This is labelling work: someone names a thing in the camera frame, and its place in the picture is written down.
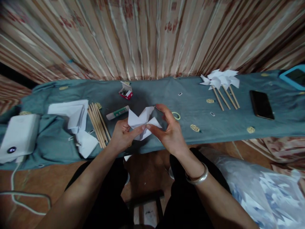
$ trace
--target bamboo skewer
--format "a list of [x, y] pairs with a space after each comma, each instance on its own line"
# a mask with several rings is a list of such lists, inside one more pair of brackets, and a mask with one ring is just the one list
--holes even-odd
[[96, 119], [96, 116], [94, 115], [93, 111], [90, 108], [89, 108], [89, 110], [90, 110], [91, 116], [93, 118], [93, 123], [95, 123], [96, 136], [99, 138], [99, 141], [101, 142], [102, 147], [105, 148], [106, 144], [105, 144], [103, 136], [101, 135], [101, 130], [100, 130], [99, 125], [98, 125], [98, 120]]
[[229, 94], [229, 93], [227, 92], [227, 90], [225, 89], [225, 86], [222, 86], [222, 87], [223, 87], [223, 89], [225, 90], [225, 92], [226, 92], [227, 96], [229, 97], [229, 100], [230, 100], [231, 103], [233, 104], [234, 108], [237, 110], [237, 107], [236, 107], [234, 101], [232, 100], [230, 94]]
[[91, 123], [92, 123], [92, 125], [93, 125], [94, 131], [95, 131], [95, 133], [96, 133], [96, 137], [98, 138], [99, 146], [103, 149], [103, 148], [104, 148], [104, 145], [102, 144], [102, 141], [101, 141], [101, 138], [100, 138], [100, 135], [99, 135], [99, 132], [98, 132], [98, 128], [97, 128], [97, 126], [96, 126], [96, 122], [95, 122], [95, 119], [93, 118], [93, 114], [92, 114], [90, 108], [88, 108], [88, 114], [89, 114]]
[[96, 104], [95, 104], [95, 107], [97, 108], [97, 111], [98, 111], [99, 117], [100, 117], [100, 118], [101, 118], [101, 120], [102, 120], [102, 123], [103, 123], [104, 128], [105, 128], [106, 133], [107, 133], [107, 136], [108, 136], [109, 140], [111, 140], [111, 137], [110, 137], [110, 134], [109, 134], [109, 132], [108, 132], [107, 126], [106, 126], [106, 124], [105, 124], [105, 122], [104, 122], [103, 116], [102, 116], [102, 114], [100, 113], [100, 111], [99, 111], [99, 109], [98, 109], [98, 106], [97, 106]]
[[220, 92], [220, 90], [218, 90], [218, 93], [220, 94], [222, 100], [225, 102], [226, 106], [229, 108], [229, 110], [231, 110], [229, 104], [227, 103], [227, 101], [225, 100], [225, 97], [223, 97], [222, 93]]
[[238, 102], [237, 102], [237, 99], [236, 99], [236, 97], [235, 97], [235, 94], [234, 94], [234, 92], [233, 92], [233, 90], [232, 90], [232, 88], [231, 88], [231, 85], [229, 85], [229, 88], [230, 88], [230, 91], [231, 91], [231, 93], [232, 93], [232, 95], [233, 95], [233, 98], [234, 98], [234, 100], [235, 100], [235, 102], [236, 102], [237, 107], [240, 108], [240, 106], [239, 106], [239, 104], [238, 104]]
[[91, 108], [91, 111], [92, 111], [93, 116], [95, 118], [95, 122], [96, 122], [96, 125], [97, 125], [97, 128], [98, 128], [98, 131], [99, 131], [99, 136], [100, 136], [100, 139], [102, 141], [102, 145], [104, 147], [106, 147], [105, 138], [104, 138], [103, 131], [102, 131], [102, 129], [103, 129], [102, 123], [99, 120], [99, 117], [98, 117], [97, 113], [95, 112], [93, 105], [90, 105], [90, 108]]
[[215, 93], [215, 95], [216, 95], [217, 101], [219, 102], [219, 105], [220, 105], [222, 111], [224, 111], [223, 106], [222, 106], [222, 104], [221, 104], [221, 102], [220, 102], [220, 99], [219, 99], [219, 97], [218, 97], [218, 95], [217, 95], [217, 93], [216, 93], [216, 90], [215, 90], [214, 85], [211, 85], [211, 87], [212, 87], [212, 89], [213, 89], [213, 91], [214, 91], [214, 93]]
[[92, 109], [92, 111], [93, 111], [93, 113], [94, 113], [94, 115], [95, 115], [95, 118], [96, 118], [96, 120], [97, 120], [97, 122], [98, 122], [98, 127], [99, 127], [99, 129], [100, 129], [100, 131], [101, 131], [100, 133], [101, 133], [101, 135], [102, 135], [102, 137], [103, 137], [103, 141], [104, 141], [104, 142], [105, 142], [105, 141], [108, 142], [107, 136], [106, 136], [106, 134], [105, 134], [103, 125], [102, 125], [102, 123], [101, 123], [101, 120], [100, 120], [100, 118], [99, 118], [98, 111], [96, 110], [95, 105], [92, 103], [92, 104], [90, 105], [90, 107], [91, 107], [91, 109]]

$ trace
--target black smartphone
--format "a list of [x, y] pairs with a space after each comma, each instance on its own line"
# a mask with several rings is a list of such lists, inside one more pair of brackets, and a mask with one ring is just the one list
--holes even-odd
[[254, 114], [257, 117], [274, 120], [274, 115], [266, 93], [250, 91], [250, 97]]

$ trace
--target curtain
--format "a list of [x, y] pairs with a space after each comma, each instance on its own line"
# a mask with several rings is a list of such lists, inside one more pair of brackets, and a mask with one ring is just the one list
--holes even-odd
[[305, 0], [6, 0], [0, 61], [36, 83], [152, 80], [305, 60]]
[[0, 115], [19, 104], [31, 90], [0, 75]]

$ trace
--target plastic bag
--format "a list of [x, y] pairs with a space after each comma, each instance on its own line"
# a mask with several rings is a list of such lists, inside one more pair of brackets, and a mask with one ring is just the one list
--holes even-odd
[[305, 199], [297, 170], [289, 177], [213, 149], [202, 147], [200, 152], [219, 168], [233, 197], [260, 228], [305, 228]]

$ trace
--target hand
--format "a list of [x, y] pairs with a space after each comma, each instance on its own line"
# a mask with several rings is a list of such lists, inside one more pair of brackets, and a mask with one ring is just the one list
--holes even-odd
[[151, 124], [147, 124], [146, 127], [174, 156], [184, 153], [185, 151], [189, 152], [187, 144], [182, 136], [180, 124], [175, 120], [172, 112], [164, 104], [157, 104], [156, 107], [164, 113], [168, 127], [166, 131], [162, 131], [158, 127]]
[[117, 154], [123, 152], [131, 145], [133, 139], [141, 134], [145, 128], [145, 125], [142, 125], [129, 132], [130, 126], [128, 125], [128, 118], [118, 121], [117, 124], [115, 124], [112, 138], [107, 145], [107, 148], [111, 148], [112, 151], [115, 151]]

